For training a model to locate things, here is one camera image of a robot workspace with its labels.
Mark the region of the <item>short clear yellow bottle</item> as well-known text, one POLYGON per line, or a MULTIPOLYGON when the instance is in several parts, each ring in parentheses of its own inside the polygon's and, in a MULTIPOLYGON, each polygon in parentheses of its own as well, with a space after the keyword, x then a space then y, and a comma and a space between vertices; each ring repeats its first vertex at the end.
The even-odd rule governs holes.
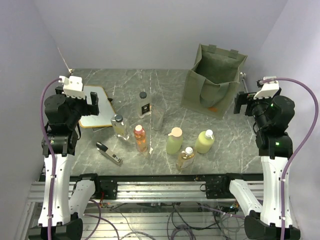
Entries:
POLYGON ((115 114, 110 121, 115 135, 118 138, 128 141, 130 133, 127 120, 121 114, 115 114))

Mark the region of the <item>green canvas bag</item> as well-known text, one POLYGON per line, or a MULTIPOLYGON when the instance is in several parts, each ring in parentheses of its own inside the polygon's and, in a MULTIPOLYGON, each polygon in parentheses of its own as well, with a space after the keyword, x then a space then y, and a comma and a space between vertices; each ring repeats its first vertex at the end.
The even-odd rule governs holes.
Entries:
POLYGON ((238 92, 247 55, 216 45, 199 44, 188 71, 181 106, 215 119, 223 119, 238 92))

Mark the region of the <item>orange bottle pink cap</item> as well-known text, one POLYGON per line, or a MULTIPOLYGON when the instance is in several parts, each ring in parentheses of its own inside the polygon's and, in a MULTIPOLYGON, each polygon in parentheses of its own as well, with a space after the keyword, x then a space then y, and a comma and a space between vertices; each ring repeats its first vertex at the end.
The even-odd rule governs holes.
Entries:
POLYGON ((139 152, 145 152, 147 150, 147 137, 146 132, 142 125, 136 125, 133 134, 135 137, 136 148, 139 152))

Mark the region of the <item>green bottle beige cap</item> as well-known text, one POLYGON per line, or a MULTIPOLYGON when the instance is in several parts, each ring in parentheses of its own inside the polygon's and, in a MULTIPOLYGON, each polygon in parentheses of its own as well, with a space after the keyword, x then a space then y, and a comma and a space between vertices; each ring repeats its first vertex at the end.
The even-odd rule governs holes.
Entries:
POLYGON ((179 127, 174 127, 168 134, 168 139, 166 142, 166 152, 169 155, 177 153, 183 143, 183 131, 179 127))

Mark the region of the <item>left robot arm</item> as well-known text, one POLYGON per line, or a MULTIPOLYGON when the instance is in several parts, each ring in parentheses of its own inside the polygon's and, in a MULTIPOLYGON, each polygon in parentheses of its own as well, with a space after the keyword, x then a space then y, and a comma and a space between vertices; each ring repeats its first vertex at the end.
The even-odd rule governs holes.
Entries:
POLYGON ((41 143, 45 165, 45 189, 38 224, 29 230, 31 240, 79 240, 83 234, 83 216, 91 199, 102 193, 96 173, 84 174, 70 189, 71 165, 80 139, 82 116, 99 114, 97 93, 86 98, 72 98, 61 91, 44 102, 47 124, 42 127, 41 143))

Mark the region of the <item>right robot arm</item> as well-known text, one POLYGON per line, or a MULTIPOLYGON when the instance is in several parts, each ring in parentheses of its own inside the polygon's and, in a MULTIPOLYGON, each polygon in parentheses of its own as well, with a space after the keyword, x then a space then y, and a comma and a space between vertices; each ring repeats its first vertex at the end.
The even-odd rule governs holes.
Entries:
POLYGON ((293 225, 289 194, 281 188, 289 183, 286 164, 293 155, 293 142, 286 130, 295 115, 295 103, 278 92, 268 98, 254 96, 254 92, 239 92, 233 112, 238 114, 245 105, 245 115, 254 118, 252 128, 263 170, 263 201, 258 201, 240 177, 222 183, 220 192, 226 198, 234 196, 239 203, 248 239, 299 240, 301 232, 293 225))

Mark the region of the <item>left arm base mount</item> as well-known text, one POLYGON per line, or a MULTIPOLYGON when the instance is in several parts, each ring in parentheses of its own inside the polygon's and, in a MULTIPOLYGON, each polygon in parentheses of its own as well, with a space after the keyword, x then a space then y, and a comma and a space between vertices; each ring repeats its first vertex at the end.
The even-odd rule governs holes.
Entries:
POLYGON ((118 194, 118 183, 113 179, 100 181, 101 195, 105 200, 115 200, 118 194))

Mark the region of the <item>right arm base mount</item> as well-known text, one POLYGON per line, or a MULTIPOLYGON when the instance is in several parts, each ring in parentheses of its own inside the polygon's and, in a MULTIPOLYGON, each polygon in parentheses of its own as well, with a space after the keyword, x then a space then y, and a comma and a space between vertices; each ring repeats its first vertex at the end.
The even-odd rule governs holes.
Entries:
POLYGON ((200 191, 205 193, 207 199, 231 199, 230 178, 228 176, 218 176, 200 186, 200 191))

